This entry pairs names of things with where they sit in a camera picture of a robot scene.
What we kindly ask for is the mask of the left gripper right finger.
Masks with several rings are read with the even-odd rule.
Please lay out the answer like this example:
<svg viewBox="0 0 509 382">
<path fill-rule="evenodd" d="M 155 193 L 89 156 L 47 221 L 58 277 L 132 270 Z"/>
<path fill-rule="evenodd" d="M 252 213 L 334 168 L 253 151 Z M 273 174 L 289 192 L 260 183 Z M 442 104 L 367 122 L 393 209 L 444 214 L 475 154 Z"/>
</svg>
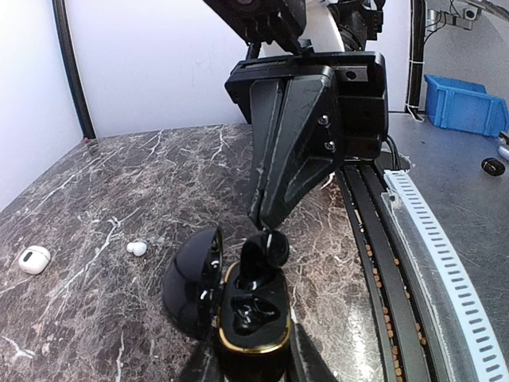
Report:
<svg viewBox="0 0 509 382">
<path fill-rule="evenodd" d="M 290 335 L 290 380 L 336 382 L 313 341 L 300 323 L 293 323 Z"/>
</svg>

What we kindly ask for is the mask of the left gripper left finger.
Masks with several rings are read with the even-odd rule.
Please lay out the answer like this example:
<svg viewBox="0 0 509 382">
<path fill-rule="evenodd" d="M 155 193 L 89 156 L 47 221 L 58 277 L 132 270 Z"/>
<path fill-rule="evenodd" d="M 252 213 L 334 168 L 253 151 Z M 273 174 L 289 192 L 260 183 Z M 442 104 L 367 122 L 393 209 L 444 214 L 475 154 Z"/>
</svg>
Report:
<svg viewBox="0 0 509 382">
<path fill-rule="evenodd" d="M 221 381 L 221 368 L 212 341 L 201 342 L 182 370 L 182 380 L 189 382 Z"/>
</svg>

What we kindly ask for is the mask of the black round charging case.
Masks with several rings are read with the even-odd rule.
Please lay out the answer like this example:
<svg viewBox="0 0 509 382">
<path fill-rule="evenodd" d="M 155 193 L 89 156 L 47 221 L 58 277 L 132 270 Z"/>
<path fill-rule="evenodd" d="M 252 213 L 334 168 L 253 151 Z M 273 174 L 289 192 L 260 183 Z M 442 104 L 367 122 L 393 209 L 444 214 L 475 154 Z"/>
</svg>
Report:
<svg viewBox="0 0 509 382">
<path fill-rule="evenodd" d="M 199 231 L 181 245 L 165 273 L 165 311 L 190 338 L 205 339 L 216 322 L 220 344 L 231 353 L 277 352 L 287 346 L 292 326 L 282 267 L 269 283 L 245 284 L 239 277 L 240 259 L 223 266 L 221 229 Z"/>
</svg>

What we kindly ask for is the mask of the beige gold-rimmed charging case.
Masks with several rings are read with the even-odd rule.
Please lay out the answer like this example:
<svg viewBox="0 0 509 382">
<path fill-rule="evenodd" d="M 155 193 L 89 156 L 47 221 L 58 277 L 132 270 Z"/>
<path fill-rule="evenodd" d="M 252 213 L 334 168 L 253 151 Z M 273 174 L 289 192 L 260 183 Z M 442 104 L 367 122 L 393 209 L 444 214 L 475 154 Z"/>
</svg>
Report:
<svg viewBox="0 0 509 382">
<path fill-rule="evenodd" d="M 51 261 L 51 254 L 42 246 L 27 247 L 18 258 L 18 266 L 28 275 L 39 275 Z"/>
</svg>

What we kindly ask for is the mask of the black stem earbud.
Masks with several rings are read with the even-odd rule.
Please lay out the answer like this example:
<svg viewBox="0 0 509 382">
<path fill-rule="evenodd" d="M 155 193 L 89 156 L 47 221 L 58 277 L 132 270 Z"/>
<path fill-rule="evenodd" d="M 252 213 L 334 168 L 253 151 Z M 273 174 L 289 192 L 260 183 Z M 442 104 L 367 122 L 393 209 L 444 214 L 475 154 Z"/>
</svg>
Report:
<svg viewBox="0 0 509 382">
<path fill-rule="evenodd" d="M 244 243 L 240 256 L 240 280 L 266 284 L 275 278 L 289 258 L 289 241 L 280 231 L 260 231 Z"/>
</svg>

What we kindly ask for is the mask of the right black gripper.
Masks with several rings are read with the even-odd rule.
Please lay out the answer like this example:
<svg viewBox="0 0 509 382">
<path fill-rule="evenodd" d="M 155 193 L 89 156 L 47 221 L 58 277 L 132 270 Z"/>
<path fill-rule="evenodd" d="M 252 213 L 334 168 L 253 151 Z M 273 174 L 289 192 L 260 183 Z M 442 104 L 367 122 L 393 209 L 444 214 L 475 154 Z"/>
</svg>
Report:
<svg viewBox="0 0 509 382">
<path fill-rule="evenodd" d="M 248 216 L 278 227 L 344 158 L 372 160 L 387 139 L 379 53 L 309 53 L 240 61 L 225 88 L 252 125 Z"/>
</svg>

